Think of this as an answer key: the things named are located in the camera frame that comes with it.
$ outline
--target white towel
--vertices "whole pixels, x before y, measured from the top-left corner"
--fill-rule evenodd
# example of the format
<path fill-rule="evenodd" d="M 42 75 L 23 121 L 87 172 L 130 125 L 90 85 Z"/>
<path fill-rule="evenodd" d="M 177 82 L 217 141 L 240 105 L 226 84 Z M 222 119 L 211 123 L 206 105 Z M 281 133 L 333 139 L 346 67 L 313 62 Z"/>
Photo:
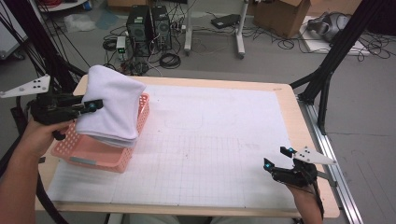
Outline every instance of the white towel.
<path fill-rule="evenodd" d="M 102 65 L 88 72 L 87 91 L 82 102 L 103 100 L 103 108 L 81 115 L 76 132 L 114 147 L 133 147 L 139 97 L 146 85 Z"/>

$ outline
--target black metal frame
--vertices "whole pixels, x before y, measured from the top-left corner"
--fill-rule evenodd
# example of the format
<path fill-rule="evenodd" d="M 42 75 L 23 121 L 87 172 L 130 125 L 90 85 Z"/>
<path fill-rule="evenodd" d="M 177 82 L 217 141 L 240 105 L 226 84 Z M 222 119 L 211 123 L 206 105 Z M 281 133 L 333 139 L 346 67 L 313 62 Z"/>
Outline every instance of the black metal frame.
<path fill-rule="evenodd" d="M 290 84 L 293 89 L 296 89 L 308 83 L 304 92 L 298 95 L 299 100 L 308 105 L 312 105 L 315 98 L 320 93 L 318 126 L 321 133 L 324 135 L 326 134 L 325 119 L 332 75 L 356 41 L 358 41 L 375 14 L 378 13 L 388 1 L 389 0 L 362 0 L 346 25 L 346 28 L 335 39 L 332 48 L 319 68 L 310 75 Z"/>

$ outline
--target pink basket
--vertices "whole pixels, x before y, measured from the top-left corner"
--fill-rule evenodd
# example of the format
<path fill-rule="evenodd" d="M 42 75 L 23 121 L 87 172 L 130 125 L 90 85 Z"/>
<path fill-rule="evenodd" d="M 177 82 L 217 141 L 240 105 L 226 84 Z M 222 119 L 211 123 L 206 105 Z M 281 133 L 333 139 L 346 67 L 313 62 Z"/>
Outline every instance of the pink basket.
<path fill-rule="evenodd" d="M 143 93 L 139 100 L 137 131 L 141 133 L 149 116 L 149 95 Z M 75 124 L 70 125 L 66 138 L 51 151 L 53 156 L 93 169 L 123 173 L 132 158 L 133 148 L 112 147 L 88 135 L 77 134 Z"/>

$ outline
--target person's arm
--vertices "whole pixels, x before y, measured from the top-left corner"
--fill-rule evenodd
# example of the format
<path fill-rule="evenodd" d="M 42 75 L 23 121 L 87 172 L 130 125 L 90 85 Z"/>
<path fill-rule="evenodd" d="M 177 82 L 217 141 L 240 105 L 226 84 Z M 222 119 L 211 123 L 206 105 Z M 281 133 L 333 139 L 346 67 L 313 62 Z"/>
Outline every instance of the person's arm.
<path fill-rule="evenodd" d="M 0 180 L 0 223 L 35 223 L 38 160 L 52 143 L 52 132 L 64 133 L 72 122 L 45 126 L 29 121 Z"/>
<path fill-rule="evenodd" d="M 316 196 L 308 192 L 312 191 L 312 189 L 309 187 L 306 187 L 305 189 L 297 189 L 288 185 L 287 187 L 294 197 L 294 202 L 304 221 L 304 224 L 323 223 L 320 209 L 315 198 Z"/>

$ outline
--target computer tower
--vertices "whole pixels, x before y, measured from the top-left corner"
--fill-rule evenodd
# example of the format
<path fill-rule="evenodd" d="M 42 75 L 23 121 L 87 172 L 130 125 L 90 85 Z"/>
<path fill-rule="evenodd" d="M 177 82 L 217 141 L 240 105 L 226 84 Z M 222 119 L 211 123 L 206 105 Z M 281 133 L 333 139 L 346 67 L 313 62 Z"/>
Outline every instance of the computer tower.
<path fill-rule="evenodd" d="M 133 55 L 136 57 L 149 56 L 149 44 L 154 38 L 149 6 L 132 6 L 126 28 L 131 40 Z"/>
<path fill-rule="evenodd" d="M 151 9 L 154 37 L 158 50 L 172 48 L 170 20 L 165 6 L 156 6 Z"/>

